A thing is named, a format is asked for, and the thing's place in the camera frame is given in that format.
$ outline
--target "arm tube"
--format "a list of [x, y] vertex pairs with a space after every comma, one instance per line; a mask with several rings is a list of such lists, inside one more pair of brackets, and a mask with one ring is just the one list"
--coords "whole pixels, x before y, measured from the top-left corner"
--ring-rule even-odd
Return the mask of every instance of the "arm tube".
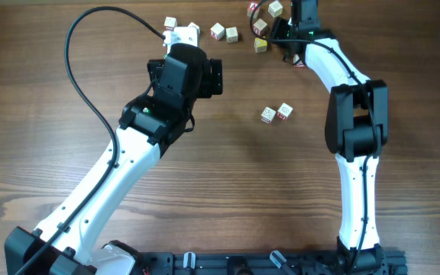
[[[355, 157], [354, 162], [349, 163], [340, 154], [335, 155], [339, 172], [341, 174], [342, 190], [342, 225], [339, 238], [342, 244], [350, 250], [359, 245], [361, 230], [363, 228], [363, 157]], [[380, 243], [380, 237], [376, 229], [374, 214], [374, 179], [379, 158], [370, 157], [367, 161], [367, 217], [366, 235], [362, 250], [373, 248]]]
[[[160, 159], [159, 145], [147, 142], [148, 136], [129, 127], [116, 131], [118, 138], [118, 166], [110, 173], [98, 192], [74, 218], [69, 231], [62, 233], [52, 246], [60, 251], [70, 247], [76, 251], [74, 259], [86, 264], [95, 242], [106, 222], [127, 195], [130, 188]], [[112, 143], [98, 162], [82, 179], [67, 199], [37, 228], [43, 231], [40, 238], [47, 241], [78, 204], [86, 197], [102, 176], [112, 158]]]
[[[352, 65], [351, 61], [342, 53], [339, 43], [336, 39], [323, 38], [318, 39], [316, 42], [327, 45], [335, 50], [346, 64], [354, 72], [355, 76], [359, 81], [365, 83], [369, 80], [367, 76]], [[315, 71], [320, 80], [324, 83], [328, 92], [331, 92], [332, 87], [340, 86], [342, 84], [347, 84], [349, 86], [356, 85], [357, 83], [349, 77], [348, 71], [342, 66], [341, 61], [331, 54], [328, 50], [317, 46], [315, 44], [309, 44], [306, 46], [305, 61], [308, 68]]]

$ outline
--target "white cube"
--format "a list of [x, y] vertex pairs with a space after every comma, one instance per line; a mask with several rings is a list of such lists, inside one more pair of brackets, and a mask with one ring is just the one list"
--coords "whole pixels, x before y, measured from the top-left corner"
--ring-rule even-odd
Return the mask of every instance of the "white cube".
[[269, 4], [267, 11], [275, 18], [283, 13], [283, 6], [278, 1], [275, 1]]
[[298, 55], [298, 54], [295, 54], [295, 55], [293, 56], [293, 64], [295, 64], [294, 67], [295, 67], [295, 68], [301, 68], [301, 67], [304, 67], [305, 65], [303, 64], [303, 62], [302, 62], [302, 61], [299, 61], [299, 62], [298, 62], [298, 60], [299, 60], [299, 55]]
[[281, 118], [283, 120], [287, 120], [292, 111], [293, 111], [293, 108], [291, 108], [286, 103], [283, 103], [281, 105], [280, 109], [278, 109], [277, 116], [278, 116], [278, 118]]
[[198, 31], [198, 34], [199, 34], [199, 26], [198, 26], [197, 24], [191, 22], [191, 23], [189, 23], [188, 27], [193, 27], [193, 28], [195, 28], [195, 29]]
[[238, 33], [236, 27], [230, 27], [227, 29], [227, 43], [234, 43], [238, 41]]
[[166, 21], [164, 22], [166, 31], [174, 31], [175, 27], [177, 27], [177, 20], [175, 18], [166, 17]]
[[[247, 7], [247, 16], [250, 17], [252, 15], [252, 12], [254, 11], [254, 9], [257, 7], [257, 3], [256, 2], [250, 2], [249, 6]], [[259, 15], [259, 10], [260, 8], [258, 8], [256, 10], [256, 13], [254, 13], [254, 19], [257, 18], [257, 16]]]
[[218, 41], [222, 39], [222, 37], [225, 35], [225, 28], [222, 27], [219, 23], [214, 24], [213, 27], [210, 29], [210, 34]]
[[264, 35], [264, 32], [267, 31], [267, 23], [264, 22], [264, 20], [259, 19], [257, 22], [252, 26], [254, 28], [254, 32], [257, 35]]
[[273, 109], [266, 107], [264, 109], [263, 113], [260, 115], [260, 119], [261, 119], [261, 121], [264, 121], [268, 124], [271, 124], [275, 114], [276, 114], [276, 112]]

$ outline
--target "cube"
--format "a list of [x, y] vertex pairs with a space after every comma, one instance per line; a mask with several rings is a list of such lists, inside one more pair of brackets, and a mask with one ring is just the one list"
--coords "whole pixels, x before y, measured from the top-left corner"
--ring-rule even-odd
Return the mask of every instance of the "cube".
[[268, 124], [271, 124], [275, 114], [276, 114], [276, 112], [273, 109], [266, 107], [264, 109], [263, 113], [260, 115], [260, 119], [261, 119], [261, 121], [264, 121]]
[[269, 4], [269, 8], [267, 9], [267, 11], [270, 15], [276, 18], [283, 13], [283, 6], [278, 1], [275, 1]]
[[199, 26], [193, 22], [189, 23], [188, 27], [193, 27], [198, 31], [198, 35], [199, 35]]
[[210, 34], [218, 41], [222, 39], [222, 37], [225, 35], [225, 28], [222, 27], [219, 23], [214, 24], [213, 27], [210, 29]]
[[[299, 60], [299, 56], [298, 56], [298, 54], [295, 54], [295, 55], [293, 56], [293, 64], [295, 64], [298, 60]], [[305, 65], [303, 64], [303, 62], [300, 61], [300, 62], [298, 62], [294, 67], [295, 67], [295, 68], [302, 68], [302, 67], [304, 67], [304, 66], [305, 66]]]
[[287, 120], [292, 111], [293, 111], [293, 108], [291, 108], [286, 103], [283, 103], [281, 105], [280, 109], [278, 109], [278, 112], [276, 114], [277, 114], [278, 118], [281, 118], [283, 120]]
[[257, 22], [254, 24], [254, 32], [257, 35], [264, 35], [264, 33], [267, 31], [267, 23], [264, 22], [264, 20], [259, 19], [257, 20]]
[[177, 27], [177, 20], [175, 18], [166, 17], [166, 21], [164, 22], [166, 31], [174, 31], [175, 27]]
[[[247, 16], [250, 17], [252, 15], [252, 12], [254, 11], [254, 9], [257, 7], [257, 3], [256, 2], [250, 2], [249, 6], [247, 7]], [[254, 18], [257, 18], [257, 16], [259, 15], [259, 8], [256, 10], [256, 13], [254, 13]]]
[[256, 39], [254, 39], [254, 49], [256, 53], [265, 52], [267, 50], [267, 42], [256, 37]]
[[234, 43], [238, 41], [238, 33], [236, 27], [230, 27], [227, 29], [227, 43]]

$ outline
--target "wooden surface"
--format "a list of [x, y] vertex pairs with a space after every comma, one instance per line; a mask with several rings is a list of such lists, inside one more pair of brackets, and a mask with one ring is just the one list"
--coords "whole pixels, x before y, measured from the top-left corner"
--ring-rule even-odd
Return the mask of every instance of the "wooden surface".
[[[341, 190], [324, 141], [325, 87], [313, 71], [283, 63], [276, 47], [254, 53], [247, 2], [173, 2], [119, 6], [158, 29], [166, 16], [197, 23], [201, 48], [223, 59], [224, 94], [196, 103], [195, 131], [135, 185], [97, 246], [335, 248]], [[91, 7], [0, 7], [0, 273], [9, 232], [33, 229], [108, 143], [63, 65], [68, 27]], [[405, 250], [411, 274], [440, 274], [440, 1], [325, 0], [319, 15], [354, 65], [390, 88], [390, 139], [377, 173], [381, 244]], [[261, 17], [272, 21], [267, 6]], [[214, 41], [216, 22], [236, 26], [239, 42]], [[113, 127], [146, 88], [146, 62], [163, 55], [152, 33], [112, 12], [84, 20], [71, 43], [76, 78]], [[294, 108], [288, 121], [260, 121], [264, 107], [283, 102]]]

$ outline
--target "yellow cube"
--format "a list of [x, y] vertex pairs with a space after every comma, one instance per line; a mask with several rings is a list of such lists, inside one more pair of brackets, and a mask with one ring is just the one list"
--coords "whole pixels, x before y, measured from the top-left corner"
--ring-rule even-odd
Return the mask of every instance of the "yellow cube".
[[267, 50], [267, 42], [256, 37], [254, 40], [254, 49], [256, 50], [256, 53], [265, 52]]

